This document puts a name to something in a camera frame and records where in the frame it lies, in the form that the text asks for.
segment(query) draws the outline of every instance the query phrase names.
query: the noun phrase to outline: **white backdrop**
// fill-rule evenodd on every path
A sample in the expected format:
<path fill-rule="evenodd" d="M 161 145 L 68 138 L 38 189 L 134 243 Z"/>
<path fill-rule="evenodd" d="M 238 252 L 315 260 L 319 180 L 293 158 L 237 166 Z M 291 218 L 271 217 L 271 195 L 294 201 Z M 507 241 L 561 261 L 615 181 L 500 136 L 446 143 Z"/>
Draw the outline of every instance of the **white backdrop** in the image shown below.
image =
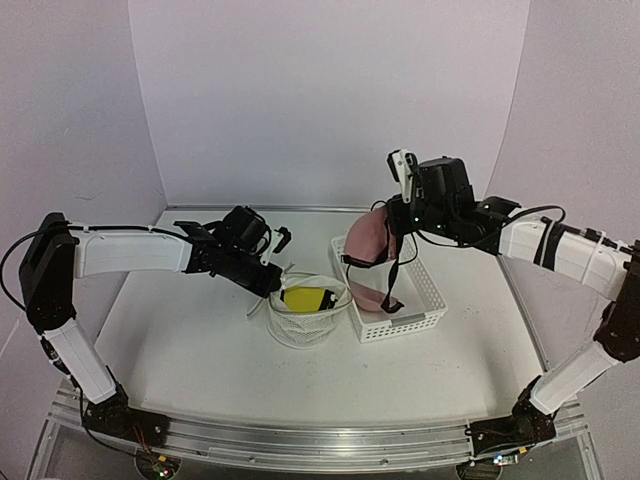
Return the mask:
<path fill-rule="evenodd" d="M 467 162 L 489 182 L 529 2 L 130 0 L 169 204 L 366 205 L 385 163 Z"/>

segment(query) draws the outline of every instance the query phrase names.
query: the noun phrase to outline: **mesh basket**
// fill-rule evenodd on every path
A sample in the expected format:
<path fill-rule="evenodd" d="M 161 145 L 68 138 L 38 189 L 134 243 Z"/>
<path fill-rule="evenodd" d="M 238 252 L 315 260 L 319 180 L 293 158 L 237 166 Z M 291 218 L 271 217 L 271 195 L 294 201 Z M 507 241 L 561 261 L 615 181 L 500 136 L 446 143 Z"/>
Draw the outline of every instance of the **mesh basket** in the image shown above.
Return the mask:
<path fill-rule="evenodd" d="M 311 348 L 324 342 L 338 325 L 339 319 L 353 297 L 347 286 L 335 278 L 307 273 L 290 273 L 283 288 L 295 286 L 327 288 L 336 294 L 336 304 L 330 310 L 300 313 L 292 312 L 280 300 L 280 292 L 269 296 L 269 333 L 280 343 L 292 348 Z"/>

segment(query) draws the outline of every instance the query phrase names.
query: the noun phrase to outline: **white plastic basket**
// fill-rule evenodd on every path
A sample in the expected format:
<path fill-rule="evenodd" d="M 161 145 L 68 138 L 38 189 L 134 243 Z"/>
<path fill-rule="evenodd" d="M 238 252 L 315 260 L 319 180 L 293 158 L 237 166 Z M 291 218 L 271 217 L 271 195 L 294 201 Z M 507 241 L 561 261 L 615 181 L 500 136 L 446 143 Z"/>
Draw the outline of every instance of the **white plastic basket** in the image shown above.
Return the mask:
<path fill-rule="evenodd" d="M 331 240 L 332 262 L 336 274 L 348 285 L 346 265 L 342 263 L 346 237 Z M 404 240 L 400 260 L 413 258 L 416 251 L 409 239 Z M 351 268 L 352 280 L 386 292 L 392 262 L 370 269 Z M 360 342 L 374 342 L 385 338 L 434 328 L 447 313 L 447 304 L 420 257 L 401 266 L 392 295 L 404 303 L 397 313 L 367 312 L 353 302 L 352 321 Z"/>
<path fill-rule="evenodd" d="M 327 288 L 336 294 L 335 306 L 319 312 L 292 312 L 280 300 L 280 291 L 269 296 L 269 333 L 280 343 L 292 348 L 311 348 L 324 342 L 353 302 L 347 285 L 332 277 L 307 273 L 289 273 L 283 288 L 294 286 Z"/>

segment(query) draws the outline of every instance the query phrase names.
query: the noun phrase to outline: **robotic arm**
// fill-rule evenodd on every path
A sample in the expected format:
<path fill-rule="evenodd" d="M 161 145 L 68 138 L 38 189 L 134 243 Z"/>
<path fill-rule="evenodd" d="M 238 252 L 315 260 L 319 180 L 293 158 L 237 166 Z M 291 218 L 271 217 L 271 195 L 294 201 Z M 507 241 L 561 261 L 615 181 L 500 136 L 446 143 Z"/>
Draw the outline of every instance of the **robotic arm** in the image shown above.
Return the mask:
<path fill-rule="evenodd" d="M 522 392 L 512 415 L 474 422 L 476 457 L 527 447 L 555 437 L 554 412 L 606 370 L 640 356 L 640 241 L 633 247 L 603 232 L 577 229 L 534 216 L 555 206 L 523 210 L 499 197 L 474 199 L 464 163 L 443 157 L 418 164 L 406 150 L 387 159 L 402 193 L 388 202 L 396 236 L 421 231 L 454 240 L 458 248 L 518 258 L 558 272 L 611 301 L 592 342 L 534 379 Z"/>
<path fill-rule="evenodd" d="M 89 400 L 85 425 L 131 441 L 141 432 L 150 446 L 164 444 L 168 418 L 128 406 L 124 389 L 75 320 L 73 280 L 139 270 L 208 272 L 267 297 L 280 288 L 282 275 L 270 257 L 291 240 L 286 228 L 271 231 L 248 207 L 235 207 L 222 221 L 204 226 L 175 225 L 186 235 L 154 227 L 82 226 L 51 213 L 19 270 L 27 319 L 50 362 Z"/>

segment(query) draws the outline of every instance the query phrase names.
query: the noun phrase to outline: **white wall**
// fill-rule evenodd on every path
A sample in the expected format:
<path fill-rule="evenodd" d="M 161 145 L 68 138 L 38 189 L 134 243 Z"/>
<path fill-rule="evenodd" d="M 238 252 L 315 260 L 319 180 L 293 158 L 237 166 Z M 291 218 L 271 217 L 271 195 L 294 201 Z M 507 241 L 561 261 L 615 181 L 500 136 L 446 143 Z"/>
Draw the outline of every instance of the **white wall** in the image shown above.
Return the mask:
<path fill-rule="evenodd" d="M 640 238 L 640 9 L 634 2 L 532 2 L 512 113 L 490 192 L 557 202 L 568 223 Z M 591 338 L 597 295 L 511 264 L 553 364 Z M 638 478 L 640 361 L 580 395 L 607 480 Z"/>
<path fill-rule="evenodd" d="M 484 193 L 528 0 L 129 3 L 169 204 L 368 205 L 399 147 Z"/>
<path fill-rule="evenodd" d="M 0 252 L 50 211 L 148 223 L 164 209 L 126 0 L 2 2 L 0 86 Z M 14 292 L 23 251 L 6 272 Z M 91 334 L 122 281 L 76 284 Z M 0 468 L 9 478 L 24 476 L 60 380 L 34 330 L 0 295 Z"/>

